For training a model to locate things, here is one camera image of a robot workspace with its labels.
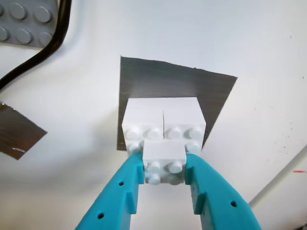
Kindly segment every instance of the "gray lego baseplate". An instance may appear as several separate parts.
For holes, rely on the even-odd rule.
[[[0,42],[44,48],[57,18],[57,0],[0,0]]]

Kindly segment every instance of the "white surface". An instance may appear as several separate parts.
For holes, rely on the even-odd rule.
[[[120,55],[238,77],[202,156],[250,201],[307,143],[306,7],[305,0],[73,1],[60,50],[0,93],[48,131],[19,161],[0,154],[0,206],[11,211],[1,226],[73,229],[124,162],[127,154],[115,151]],[[38,51],[1,44],[0,76]],[[149,196],[153,187],[165,197]],[[187,229],[194,216],[183,203],[190,194],[177,186],[142,189],[131,229]]]
[[[263,230],[294,230],[307,223],[307,146],[252,209]]]
[[[145,140],[143,150],[145,182],[177,185],[184,181],[187,163],[182,140]]]

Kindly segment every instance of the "lego brick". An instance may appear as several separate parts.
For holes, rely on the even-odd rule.
[[[163,139],[180,139],[187,152],[199,154],[206,122],[196,97],[130,98],[122,128],[129,155],[142,152],[143,141],[152,139],[148,134],[155,128],[163,130]]]
[[[182,140],[144,141],[143,164],[146,183],[183,183],[186,163],[187,156]]]
[[[199,154],[206,121],[197,98],[169,98],[166,103],[163,109],[164,138],[183,140],[187,153]]]
[[[122,129],[128,154],[142,152],[145,139],[163,140],[163,111],[135,106],[129,99]]]
[[[0,0],[0,42],[44,48],[57,17],[57,0]]]

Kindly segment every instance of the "gray tape square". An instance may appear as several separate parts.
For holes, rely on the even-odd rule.
[[[122,57],[117,149],[126,150],[121,123],[129,98],[197,97],[206,120],[204,142],[237,78],[155,60]]]

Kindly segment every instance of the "white 2x4 lego brick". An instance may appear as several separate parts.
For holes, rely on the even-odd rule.
[[[145,182],[177,185],[184,181],[187,163],[182,140],[145,140],[143,151]]]

